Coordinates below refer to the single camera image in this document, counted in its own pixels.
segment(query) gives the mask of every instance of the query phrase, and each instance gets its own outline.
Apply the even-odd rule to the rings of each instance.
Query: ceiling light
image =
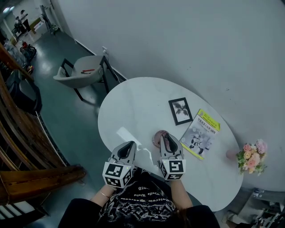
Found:
[[[9,11],[9,7],[5,8],[5,10],[3,10],[3,13],[7,13]]]

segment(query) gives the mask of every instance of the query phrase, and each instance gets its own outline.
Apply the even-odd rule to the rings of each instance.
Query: flower bouquet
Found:
[[[245,144],[243,150],[236,154],[239,163],[240,173],[248,170],[248,173],[264,172],[266,166],[263,164],[267,154],[267,144],[262,139],[259,139],[254,145]]]

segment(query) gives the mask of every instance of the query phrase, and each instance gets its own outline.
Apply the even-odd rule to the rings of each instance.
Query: white marker cube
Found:
[[[105,162],[103,179],[106,185],[124,188],[132,178],[132,166]]]
[[[162,159],[160,170],[165,180],[180,180],[186,172],[185,159]]]

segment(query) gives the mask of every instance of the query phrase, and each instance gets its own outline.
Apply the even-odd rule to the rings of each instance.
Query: table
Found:
[[[226,158],[227,150],[239,151],[239,147],[223,118],[193,92],[160,78],[127,80],[104,99],[98,116],[99,133],[110,151],[123,142],[135,141],[138,149],[134,165],[162,176],[157,164],[159,149],[152,144],[152,137],[166,130],[181,139],[190,122],[176,126],[168,101],[184,97],[193,118],[201,108],[220,123],[221,131],[205,160],[183,150],[187,164],[182,177],[187,192],[212,211],[218,211],[234,199],[241,187],[243,175],[239,174],[237,162]]]

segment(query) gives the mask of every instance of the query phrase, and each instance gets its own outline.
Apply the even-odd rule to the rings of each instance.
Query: black stand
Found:
[[[104,85],[105,85],[106,92],[108,94],[110,92],[110,90],[109,90],[108,83],[107,83],[107,78],[106,78],[106,75],[105,75],[104,63],[107,65],[107,69],[111,72],[111,74],[113,75],[113,77],[115,78],[116,81],[118,81],[118,78],[117,78],[115,72],[113,71],[110,63],[108,62],[107,58],[105,56],[103,56],[102,59],[101,59],[101,62],[100,62],[100,66],[102,67],[102,70],[103,70],[103,82],[104,82]],[[70,77],[70,75],[67,73],[66,68],[64,67],[65,64],[67,64],[71,68],[73,68],[74,65],[71,62],[69,62],[67,59],[64,59],[62,64],[61,64],[61,67],[65,70],[65,75],[67,77]],[[76,94],[78,95],[80,100],[83,101],[83,97],[80,95],[78,89],[74,89],[74,91],[76,92]]]

